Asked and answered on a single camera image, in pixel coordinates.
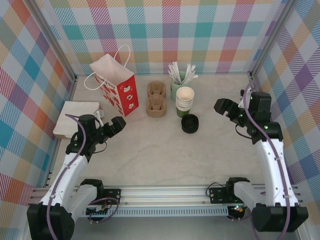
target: white marble surface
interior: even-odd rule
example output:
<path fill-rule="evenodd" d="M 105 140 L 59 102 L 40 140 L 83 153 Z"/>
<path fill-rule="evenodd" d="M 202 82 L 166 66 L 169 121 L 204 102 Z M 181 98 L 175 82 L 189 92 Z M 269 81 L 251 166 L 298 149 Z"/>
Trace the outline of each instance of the white marble surface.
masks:
<path fill-rule="evenodd" d="M 167 111 L 162 118 L 146 114 L 147 84 L 160 80 L 167 87 Z M 101 90 L 85 89 L 80 77 L 74 101 L 100 102 L 109 121 L 119 112 L 107 102 Z M 95 88 L 94 79 L 87 81 Z M 139 108 L 129 114 L 124 130 L 107 141 L 107 149 L 95 154 L 78 180 L 101 179 L 104 185 L 198 185 L 220 182 L 229 177 L 247 177 L 252 183 L 263 183 L 260 158 L 250 140 L 238 136 L 235 124 L 215 112 L 219 98 L 240 101 L 240 90 L 247 83 L 244 74 L 204 74 L 192 82 L 195 97 L 191 114 L 199 118 L 199 129 L 187 134 L 181 129 L 181 118 L 170 99 L 167 75 L 137 75 Z M 62 166 L 68 140 L 62 140 L 52 180 Z"/>

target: paper bag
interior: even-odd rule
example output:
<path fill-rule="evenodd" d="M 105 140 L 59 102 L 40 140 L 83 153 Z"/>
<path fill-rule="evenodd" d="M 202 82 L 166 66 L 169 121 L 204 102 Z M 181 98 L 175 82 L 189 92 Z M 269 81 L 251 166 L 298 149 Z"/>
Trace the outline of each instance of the paper bag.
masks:
<path fill-rule="evenodd" d="M 89 90 L 101 89 L 104 98 L 117 108 L 122 115 L 127 116 L 139 106 L 137 85 L 135 74 L 126 68 L 130 51 L 124 66 L 115 60 L 118 51 L 114 57 L 106 54 L 90 64 L 93 73 L 88 77 L 94 74 L 99 87 L 94 89 L 88 88 L 86 86 L 88 77 L 84 81 L 84 86 Z"/>

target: kraft paper cup holder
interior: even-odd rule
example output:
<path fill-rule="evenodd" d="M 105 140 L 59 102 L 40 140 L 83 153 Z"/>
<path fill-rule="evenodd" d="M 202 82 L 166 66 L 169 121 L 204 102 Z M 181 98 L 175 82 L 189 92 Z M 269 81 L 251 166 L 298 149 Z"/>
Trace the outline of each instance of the kraft paper cup holder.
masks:
<path fill-rule="evenodd" d="M 166 115 L 166 84 L 162 81 L 149 82 L 147 87 L 146 114 L 152 118 L 161 118 Z"/>

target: green cup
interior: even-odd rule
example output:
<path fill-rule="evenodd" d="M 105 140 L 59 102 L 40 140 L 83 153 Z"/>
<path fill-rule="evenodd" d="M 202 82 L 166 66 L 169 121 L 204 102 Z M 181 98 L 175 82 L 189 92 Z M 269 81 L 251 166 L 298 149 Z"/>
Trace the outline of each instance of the green cup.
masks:
<path fill-rule="evenodd" d="M 180 74 L 180 78 L 183 81 L 185 79 L 186 76 L 186 72 L 185 71 L 179 71 Z M 177 95 L 177 90 L 181 87 L 190 87 L 191 82 L 188 82 L 185 85 L 178 85 L 175 84 L 173 81 L 171 82 L 171 100 L 175 103 L 176 102 L 176 95 Z"/>
<path fill-rule="evenodd" d="M 190 109 L 188 111 L 181 111 L 178 108 L 176 108 L 176 114 L 180 117 L 183 118 L 183 116 L 188 115 L 190 112 Z"/>

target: white paper cup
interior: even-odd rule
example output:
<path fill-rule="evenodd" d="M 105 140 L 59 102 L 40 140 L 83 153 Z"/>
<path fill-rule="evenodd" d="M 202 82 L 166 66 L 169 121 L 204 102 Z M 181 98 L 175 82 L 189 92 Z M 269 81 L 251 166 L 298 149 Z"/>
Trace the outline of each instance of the white paper cup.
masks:
<path fill-rule="evenodd" d="M 175 102 L 175 105 L 180 107 L 180 108 L 188 108 L 190 106 L 192 106 L 192 102 L 191 103 L 179 103 L 179 102 Z"/>
<path fill-rule="evenodd" d="M 192 105 L 185 108 L 185 107 L 179 107 L 176 105 L 176 108 L 179 109 L 181 112 L 186 112 L 186 111 L 189 111 L 191 109 Z"/>
<path fill-rule="evenodd" d="M 194 100 L 192 99 L 190 101 L 183 101 L 183 100 L 180 100 L 179 98 L 176 98 L 175 101 L 182 104 L 191 104 Z"/>
<path fill-rule="evenodd" d="M 191 87 L 183 86 L 176 91 L 176 98 L 181 102 L 190 102 L 194 97 L 195 91 Z"/>

